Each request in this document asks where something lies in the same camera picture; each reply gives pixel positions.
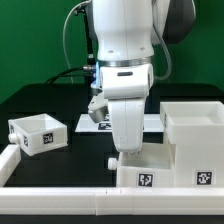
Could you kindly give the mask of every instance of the small white box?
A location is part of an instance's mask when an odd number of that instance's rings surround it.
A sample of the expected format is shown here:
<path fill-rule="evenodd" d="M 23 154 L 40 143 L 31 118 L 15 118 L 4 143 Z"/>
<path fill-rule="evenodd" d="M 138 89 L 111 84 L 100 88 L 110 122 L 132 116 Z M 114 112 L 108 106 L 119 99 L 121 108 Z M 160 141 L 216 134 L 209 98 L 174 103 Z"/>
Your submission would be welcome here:
<path fill-rule="evenodd" d="M 9 141 L 29 156 L 67 146 L 67 127 L 47 114 L 9 120 Z"/>
<path fill-rule="evenodd" d="M 143 143 L 139 153 L 120 153 L 117 187 L 164 188 L 174 186 L 174 161 L 169 145 Z"/>

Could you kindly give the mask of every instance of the green background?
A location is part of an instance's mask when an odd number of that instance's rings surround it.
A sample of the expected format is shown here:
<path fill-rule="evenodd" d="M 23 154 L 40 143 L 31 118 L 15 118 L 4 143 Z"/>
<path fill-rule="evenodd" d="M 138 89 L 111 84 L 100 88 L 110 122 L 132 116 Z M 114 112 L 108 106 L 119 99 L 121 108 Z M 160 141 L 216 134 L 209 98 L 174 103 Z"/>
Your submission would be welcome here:
<path fill-rule="evenodd" d="M 66 70 L 62 29 L 78 0 L 1 0 L 0 103 L 22 86 L 44 83 Z M 170 83 L 209 83 L 224 90 L 224 1 L 195 0 L 197 20 L 190 35 L 169 46 L 173 61 Z M 68 26 L 72 66 L 86 63 L 82 16 Z M 161 72 L 156 63 L 155 71 Z"/>

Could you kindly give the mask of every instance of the black table surface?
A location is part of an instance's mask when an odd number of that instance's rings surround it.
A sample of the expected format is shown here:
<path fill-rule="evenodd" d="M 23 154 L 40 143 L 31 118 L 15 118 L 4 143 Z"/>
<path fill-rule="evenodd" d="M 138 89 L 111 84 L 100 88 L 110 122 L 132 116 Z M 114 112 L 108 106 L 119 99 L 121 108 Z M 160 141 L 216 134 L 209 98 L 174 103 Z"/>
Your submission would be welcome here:
<path fill-rule="evenodd" d="M 68 128 L 68 146 L 27 156 L 5 187 L 115 187 L 116 172 L 108 158 L 118 157 L 111 133 L 75 133 L 81 114 L 88 112 L 93 92 L 85 85 L 24 86 L 0 105 L 0 152 L 9 144 L 8 120 L 47 113 Z M 145 113 L 158 114 L 162 101 L 221 101 L 224 94 L 206 84 L 157 84 L 150 90 Z M 162 134 L 144 134 L 146 142 L 162 142 Z M 0 223 L 221 223 L 222 216 L 0 216 Z"/>

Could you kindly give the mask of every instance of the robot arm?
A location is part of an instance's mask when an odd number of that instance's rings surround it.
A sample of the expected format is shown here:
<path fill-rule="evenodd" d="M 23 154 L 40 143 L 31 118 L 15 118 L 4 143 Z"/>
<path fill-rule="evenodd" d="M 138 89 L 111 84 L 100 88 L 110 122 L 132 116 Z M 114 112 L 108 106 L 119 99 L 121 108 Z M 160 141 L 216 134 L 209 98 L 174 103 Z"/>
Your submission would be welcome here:
<path fill-rule="evenodd" d="M 169 0 L 158 0 L 164 17 L 157 18 L 163 31 Z M 151 0 L 93 0 L 94 28 L 99 42 L 98 60 L 104 98 L 119 152 L 142 147 L 145 100 L 153 84 Z"/>

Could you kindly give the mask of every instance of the white box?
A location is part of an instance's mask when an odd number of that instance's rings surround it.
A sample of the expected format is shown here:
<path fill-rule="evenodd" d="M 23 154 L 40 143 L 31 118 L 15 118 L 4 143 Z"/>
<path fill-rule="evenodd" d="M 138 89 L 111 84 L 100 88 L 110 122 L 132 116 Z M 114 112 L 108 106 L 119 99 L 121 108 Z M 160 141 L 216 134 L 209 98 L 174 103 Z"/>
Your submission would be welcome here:
<path fill-rule="evenodd" d="M 9 120 L 9 140 L 29 156 L 67 146 L 67 127 L 47 114 Z"/>
<path fill-rule="evenodd" d="M 224 187 L 224 106 L 161 103 L 164 143 L 175 148 L 175 187 Z"/>
<path fill-rule="evenodd" d="M 174 161 L 169 145 L 143 143 L 139 153 L 120 153 L 117 187 L 173 187 Z"/>

